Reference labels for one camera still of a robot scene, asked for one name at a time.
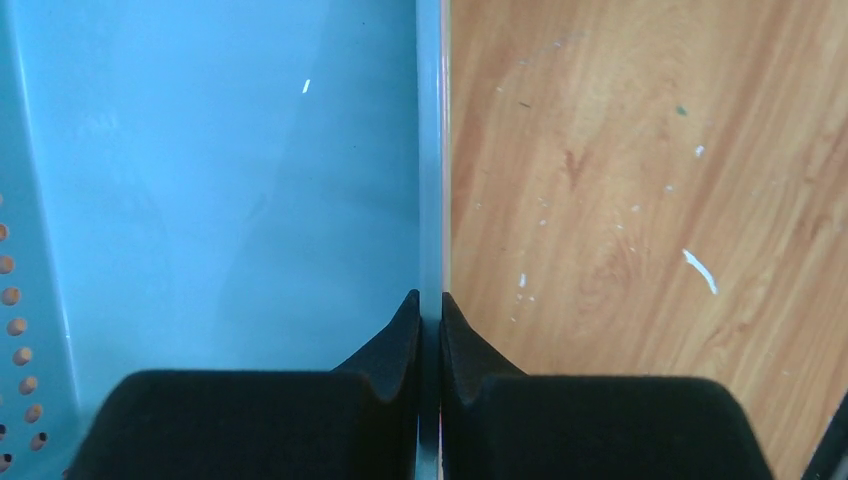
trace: white paint mark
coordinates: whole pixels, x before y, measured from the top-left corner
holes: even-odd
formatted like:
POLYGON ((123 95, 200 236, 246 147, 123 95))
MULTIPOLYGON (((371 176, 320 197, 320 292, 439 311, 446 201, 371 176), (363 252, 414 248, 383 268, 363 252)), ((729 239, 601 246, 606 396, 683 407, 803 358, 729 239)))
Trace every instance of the white paint mark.
POLYGON ((705 267, 703 263, 699 262, 698 259, 695 258, 695 255, 689 253, 689 250, 686 250, 685 248, 683 249, 683 256, 686 257, 686 263, 695 267, 695 270, 704 277, 704 280, 707 281, 707 285, 710 286, 710 291, 713 292, 713 295, 718 295, 718 286, 716 286, 713 275, 709 270, 707 270, 707 267, 705 267))

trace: blue plastic tray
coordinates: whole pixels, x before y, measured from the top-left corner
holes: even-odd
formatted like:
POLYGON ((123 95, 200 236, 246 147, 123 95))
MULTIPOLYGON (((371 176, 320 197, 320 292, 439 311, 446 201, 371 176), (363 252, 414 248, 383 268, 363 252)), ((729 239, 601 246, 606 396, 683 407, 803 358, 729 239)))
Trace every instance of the blue plastic tray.
POLYGON ((328 369, 411 288, 439 316, 439 0, 0 5, 5 475, 61 478, 132 372, 328 369))

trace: wood grain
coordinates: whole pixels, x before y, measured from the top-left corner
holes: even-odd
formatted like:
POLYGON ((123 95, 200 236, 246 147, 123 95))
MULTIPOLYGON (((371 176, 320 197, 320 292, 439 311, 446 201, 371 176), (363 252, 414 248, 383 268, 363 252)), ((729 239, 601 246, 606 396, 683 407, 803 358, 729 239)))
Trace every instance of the wood grain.
POLYGON ((848 2, 452 15, 452 282, 474 327, 532 373, 718 380, 798 478, 848 386, 848 2))

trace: white scratch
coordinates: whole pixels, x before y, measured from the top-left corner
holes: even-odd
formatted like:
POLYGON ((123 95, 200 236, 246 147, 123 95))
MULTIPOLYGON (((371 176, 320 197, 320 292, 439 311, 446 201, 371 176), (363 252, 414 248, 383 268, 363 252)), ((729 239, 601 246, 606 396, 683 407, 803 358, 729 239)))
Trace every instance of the white scratch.
POLYGON ((715 280, 713 279, 713 275, 707 270, 707 267, 704 266, 701 262, 695 258, 695 255, 689 253, 689 250, 683 249, 683 256, 686 257, 686 263, 695 267, 695 270, 698 271, 703 277, 704 280, 707 281, 707 284, 710 286, 710 291, 713 292, 713 295, 718 295, 718 286, 716 286, 715 280))

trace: paint chip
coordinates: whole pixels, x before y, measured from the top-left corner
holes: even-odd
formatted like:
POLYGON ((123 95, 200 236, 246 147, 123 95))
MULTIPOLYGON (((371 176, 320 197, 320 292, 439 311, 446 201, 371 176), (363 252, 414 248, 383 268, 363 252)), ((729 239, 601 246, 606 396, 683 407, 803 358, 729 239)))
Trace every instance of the paint chip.
POLYGON ((707 270, 707 267, 704 266, 695 255, 692 255, 689 250, 683 249, 683 257, 686 258, 686 263, 695 267, 695 270, 704 277, 704 280, 707 281, 707 285, 710 286, 710 291, 713 292, 713 295, 718 295, 718 286, 715 283, 715 279, 713 279, 713 275, 707 270))

